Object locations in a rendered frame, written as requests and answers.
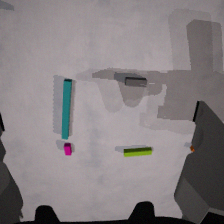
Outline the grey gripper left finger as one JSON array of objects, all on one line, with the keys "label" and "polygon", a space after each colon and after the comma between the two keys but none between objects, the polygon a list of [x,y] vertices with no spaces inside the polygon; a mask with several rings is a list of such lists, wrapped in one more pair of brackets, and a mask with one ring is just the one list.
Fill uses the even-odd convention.
[{"label": "grey gripper left finger", "polygon": [[[3,131],[5,129],[0,113],[0,138]],[[23,199],[10,171],[3,163],[5,154],[6,150],[0,139],[0,224],[13,224],[23,219],[20,211],[23,207]]]}]

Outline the turquoise rod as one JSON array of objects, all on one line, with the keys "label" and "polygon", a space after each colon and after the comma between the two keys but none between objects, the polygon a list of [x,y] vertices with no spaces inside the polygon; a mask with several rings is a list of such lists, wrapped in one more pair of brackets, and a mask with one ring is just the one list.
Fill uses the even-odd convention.
[{"label": "turquoise rod", "polygon": [[63,86],[62,139],[67,140],[69,136],[71,87],[72,87],[72,79],[65,79]]}]

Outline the lime green rod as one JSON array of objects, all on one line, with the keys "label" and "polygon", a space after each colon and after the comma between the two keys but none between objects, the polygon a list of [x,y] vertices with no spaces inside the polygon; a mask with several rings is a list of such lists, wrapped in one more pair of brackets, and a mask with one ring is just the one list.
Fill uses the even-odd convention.
[{"label": "lime green rod", "polygon": [[124,157],[152,155],[151,147],[124,149]]}]

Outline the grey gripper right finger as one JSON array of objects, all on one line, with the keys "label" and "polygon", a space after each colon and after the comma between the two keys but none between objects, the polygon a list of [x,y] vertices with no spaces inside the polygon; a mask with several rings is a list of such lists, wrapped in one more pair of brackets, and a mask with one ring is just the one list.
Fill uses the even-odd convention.
[{"label": "grey gripper right finger", "polygon": [[197,101],[192,122],[194,151],[186,156],[174,199],[181,219],[224,224],[224,123],[204,101]]}]

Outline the magenta block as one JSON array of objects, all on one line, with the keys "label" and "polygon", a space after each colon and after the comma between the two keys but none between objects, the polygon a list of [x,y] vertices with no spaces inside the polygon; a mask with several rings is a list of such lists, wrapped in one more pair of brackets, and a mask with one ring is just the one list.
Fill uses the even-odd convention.
[{"label": "magenta block", "polygon": [[71,144],[65,143],[64,150],[65,150],[65,155],[71,155],[72,154]]}]

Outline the grey rod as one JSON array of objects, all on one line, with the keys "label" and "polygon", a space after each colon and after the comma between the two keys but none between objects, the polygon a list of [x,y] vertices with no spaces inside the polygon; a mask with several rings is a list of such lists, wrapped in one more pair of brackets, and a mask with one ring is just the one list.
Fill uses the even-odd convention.
[{"label": "grey rod", "polygon": [[146,78],[125,77],[125,86],[146,87]]}]

